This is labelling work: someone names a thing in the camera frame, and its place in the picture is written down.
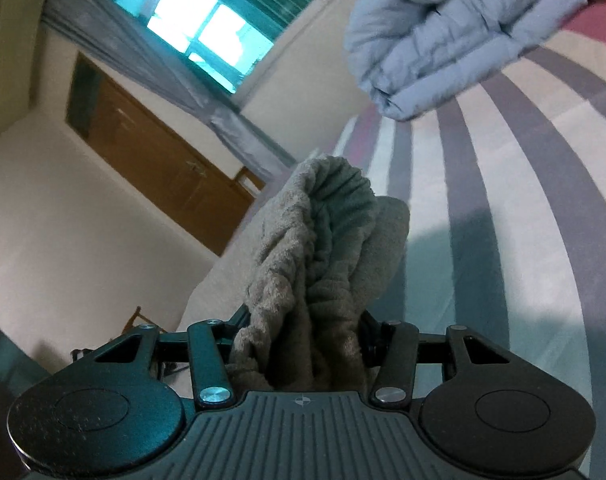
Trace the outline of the grey fleece pants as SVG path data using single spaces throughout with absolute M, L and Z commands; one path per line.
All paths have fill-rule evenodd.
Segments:
M 230 249 L 250 315 L 233 338 L 233 385 L 366 390 L 358 322 L 391 283 L 408 228 L 406 203 L 376 195 L 346 159 L 302 162 Z

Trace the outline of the wooden chair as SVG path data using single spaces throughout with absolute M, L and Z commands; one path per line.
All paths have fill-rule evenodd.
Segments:
M 149 318 L 149 316 L 144 315 L 142 313 L 141 307 L 137 306 L 134 313 L 128 318 L 127 322 L 125 323 L 125 325 L 123 327 L 123 330 L 120 333 L 122 335 L 124 335 L 127 332 L 129 332 L 130 330 L 132 330 L 133 328 L 135 328 L 137 326 L 143 326 L 143 325 L 157 326 L 161 330 L 161 332 L 164 332 L 164 328 L 162 328 L 157 323 L 153 322 L 151 320 L 151 318 Z M 89 348 L 72 350 L 71 351 L 72 362 L 75 363 L 75 362 L 79 361 L 80 359 L 85 358 L 85 356 L 88 356 L 88 354 L 90 354 L 91 352 L 92 352 L 92 349 L 89 349 Z

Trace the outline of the wooden stool by door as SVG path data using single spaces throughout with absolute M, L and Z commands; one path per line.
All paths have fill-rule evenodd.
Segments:
M 252 197 L 257 197 L 263 191 L 265 182 L 257 177 L 253 172 L 247 168 L 242 167 L 236 177 L 233 179 L 239 188 L 242 188 L 245 193 L 248 193 Z

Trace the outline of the brown wooden door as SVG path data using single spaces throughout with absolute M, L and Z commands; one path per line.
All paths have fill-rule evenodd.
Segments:
M 154 206 L 222 255 L 254 197 L 82 54 L 66 122 Z

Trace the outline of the striped pink grey bedsheet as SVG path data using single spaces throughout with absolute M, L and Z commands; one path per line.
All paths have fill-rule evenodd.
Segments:
M 468 324 L 577 388 L 606 479 L 606 2 L 417 119 L 365 110 L 335 149 L 409 208 L 375 311 Z

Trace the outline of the folded light blue duvet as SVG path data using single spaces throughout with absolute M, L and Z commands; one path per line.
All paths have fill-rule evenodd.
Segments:
M 357 0 L 347 67 L 385 117 L 414 118 L 514 62 L 588 0 Z

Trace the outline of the window with green grille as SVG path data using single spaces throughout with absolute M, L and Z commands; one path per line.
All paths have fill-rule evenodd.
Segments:
M 233 94 L 316 0 L 113 1 Z

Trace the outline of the grey blue curtain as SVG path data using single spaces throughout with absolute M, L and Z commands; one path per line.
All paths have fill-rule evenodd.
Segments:
M 45 0 L 41 21 L 80 50 L 198 119 L 263 181 L 297 164 L 205 84 L 166 42 L 112 0 Z

